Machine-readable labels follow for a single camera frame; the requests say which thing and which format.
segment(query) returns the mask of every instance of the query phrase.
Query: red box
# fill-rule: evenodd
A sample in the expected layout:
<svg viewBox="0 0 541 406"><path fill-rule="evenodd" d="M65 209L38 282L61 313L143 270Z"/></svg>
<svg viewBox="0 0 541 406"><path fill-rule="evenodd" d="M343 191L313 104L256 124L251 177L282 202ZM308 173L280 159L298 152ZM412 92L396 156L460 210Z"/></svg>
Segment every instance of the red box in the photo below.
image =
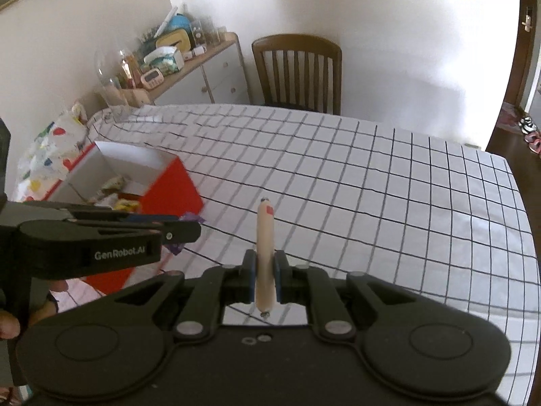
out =
<svg viewBox="0 0 541 406"><path fill-rule="evenodd" d="M186 168L175 154L125 143L95 142L72 164L64 181L58 181L44 200L84 203L109 179L130 179L123 191L142 196L143 214L198 214L203 201ZM89 276L86 282L105 294L120 290L133 269Z"/></svg>

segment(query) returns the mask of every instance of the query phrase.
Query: white drawer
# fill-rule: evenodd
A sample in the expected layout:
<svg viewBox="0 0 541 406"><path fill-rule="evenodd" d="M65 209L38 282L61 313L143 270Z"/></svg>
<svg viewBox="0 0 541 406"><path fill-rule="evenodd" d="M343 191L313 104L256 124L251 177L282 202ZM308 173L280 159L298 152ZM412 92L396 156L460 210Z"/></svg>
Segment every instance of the white drawer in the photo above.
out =
<svg viewBox="0 0 541 406"><path fill-rule="evenodd" d="M210 103L210 94L201 68L194 69L154 101L155 105Z"/></svg>
<svg viewBox="0 0 541 406"><path fill-rule="evenodd" d="M233 103L238 105L250 105L250 96L248 96L248 90L240 93Z"/></svg>
<svg viewBox="0 0 541 406"><path fill-rule="evenodd" d="M241 66L236 44L203 64L210 89L218 87L231 73Z"/></svg>
<svg viewBox="0 0 541 406"><path fill-rule="evenodd" d="M240 94L248 91L242 67L236 69L225 81L212 89L212 96L216 104L235 104Z"/></svg>

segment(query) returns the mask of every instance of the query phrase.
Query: food item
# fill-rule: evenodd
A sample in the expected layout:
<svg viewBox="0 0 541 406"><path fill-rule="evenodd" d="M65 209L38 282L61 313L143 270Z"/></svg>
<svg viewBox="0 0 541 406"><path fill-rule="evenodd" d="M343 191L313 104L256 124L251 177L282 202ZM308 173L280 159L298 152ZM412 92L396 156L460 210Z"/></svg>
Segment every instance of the food item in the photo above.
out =
<svg viewBox="0 0 541 406"><path fill-rule="evenodd" d="M115 204L118 202L118 194L111 194L103 199L97 201L94 206L108 207L113 209Z"/></svg>
<svg viewBox="0 0 541 406"><path fill-rule="evenodd" d="M100 191L106 195L108 195L107 193L120 192L125 184L126 178L122 175L117 175L116 177L107 180L100 188Z"/></svg>
<svg viewBox="0 0 541 406"><path fill-rule="evenodd" d="M125 210L126 212L137 212L141 208L139 201L120 199L113 206L113 210Z"/></svg>

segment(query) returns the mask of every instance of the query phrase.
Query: wooden cabinet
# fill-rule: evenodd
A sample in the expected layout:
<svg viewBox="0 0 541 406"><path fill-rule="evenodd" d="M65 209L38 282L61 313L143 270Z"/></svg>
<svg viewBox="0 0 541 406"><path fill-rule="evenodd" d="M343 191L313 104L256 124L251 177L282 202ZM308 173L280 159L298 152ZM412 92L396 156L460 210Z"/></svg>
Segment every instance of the wooden cabinet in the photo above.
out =
<svg viewBox="0 0 541 406"><path fill-rule="evenodd" d="M210 104L210 93L201 68L197 68L154 100L154 105Z"/></svg>
<svg viewBox="0 0 541 406"><path fill-rule="evenodd" d="M223 43L187 61L148 96L155 105L251 104L236 34L227 32Z"/></svg>

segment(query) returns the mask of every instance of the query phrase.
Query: white tablecloth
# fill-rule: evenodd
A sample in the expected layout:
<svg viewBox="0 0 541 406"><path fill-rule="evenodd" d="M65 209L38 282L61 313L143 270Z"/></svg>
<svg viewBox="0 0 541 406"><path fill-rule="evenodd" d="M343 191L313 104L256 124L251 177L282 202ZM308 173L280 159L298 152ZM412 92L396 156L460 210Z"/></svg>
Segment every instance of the white tablecloth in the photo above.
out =
<svg viewBox="0 0 541 406"><path fill-rule="evenodd" d="M240 264L262 197L275 207L276 248L344 278L365 271L484 317L508 336L499 393L526 404L539 347L539 270L507 162L372 122L256 106L145 106L96 121L91 140L177 153L204 199L201 239L165 267L199 276ZM226 322L261 324L237 304ZM268 322L306 322L279 306Z"/></svg>

